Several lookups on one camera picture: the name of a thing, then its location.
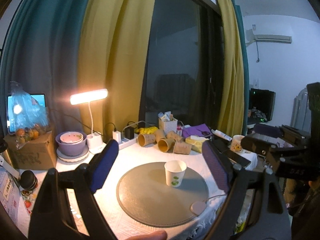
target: cardboard box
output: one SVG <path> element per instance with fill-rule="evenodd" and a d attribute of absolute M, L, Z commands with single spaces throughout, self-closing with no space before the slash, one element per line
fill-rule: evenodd
<path fill-rule="evenodd" d="M 52 131 L 29 141 L 20 150 L 16 148 L 16 137 L 6 135 L 12 164 L 17 169 L 48 170 L 57 164 L 56 144 Z"/>

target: desk lamp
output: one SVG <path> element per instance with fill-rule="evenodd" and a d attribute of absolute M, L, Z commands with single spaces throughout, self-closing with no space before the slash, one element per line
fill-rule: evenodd
<path fill-rule="evenodd" d="M 104 99 L 107 97 L 107 95 L 108 95 L 107 89 L 99 89 L 99 90 L 84 92 L 80 94 L 75 94 L 70 97 L 70 103 L 72 105 L 88 103 L 90 117 L 91 117 L 91 134 L 87 136 L 87 145 L 89 147 L 89 151 L 92 154 L 100 153 L 104 149 L 106 144 L 102 141 L 101 134 L 97 132 L 95 133 L 93 132 L 93 118 L 92 118 L 90 102 Z"/>

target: bowl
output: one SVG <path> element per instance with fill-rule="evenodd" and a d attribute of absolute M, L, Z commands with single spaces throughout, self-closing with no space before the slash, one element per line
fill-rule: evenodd
<path fill-rule="evenodd" d="M 78 156 L 79 154 L 81 154 L 84 150 L 86 141 L 87 141 L 87 135 L 84 132 L 79 132 L 83 135 L 83 140 L 77 143 L 63 143 L 60 140 L 60 136 L 63 133 L 60 133 L 56 136 L 56 142 L 59 144 L 59 150 L 67 156 Z"/>
<path fill-rule="evenodd" d="M 76 131 L 68 131 L 60 136 L 60 141 L 62 143 L 78 143 L 83 140 L 83 134 Z"/>

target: power plug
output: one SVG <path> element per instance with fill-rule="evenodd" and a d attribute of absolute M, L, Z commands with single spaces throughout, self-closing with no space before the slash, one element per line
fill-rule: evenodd
<path fill-rule="evenodd" d="M 119 131 L 113 131 L 112 138 L 116 140 L 118 144 L 121 143 L 121 133 Z"/>

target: black lid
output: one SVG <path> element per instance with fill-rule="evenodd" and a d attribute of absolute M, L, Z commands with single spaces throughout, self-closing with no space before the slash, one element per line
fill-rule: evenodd
<path fill-rule="evenodd" d="M 5 140 L 0 139 L 0 153 L 4 152 L 8 148 L 8 144 Z"/>
<path fill-rule="evenodd" d="M 26 190 L 33 190 L 36 181 L 36 176 L 32 171 L 24 171 L 20 176 L 20 185 Z"/>

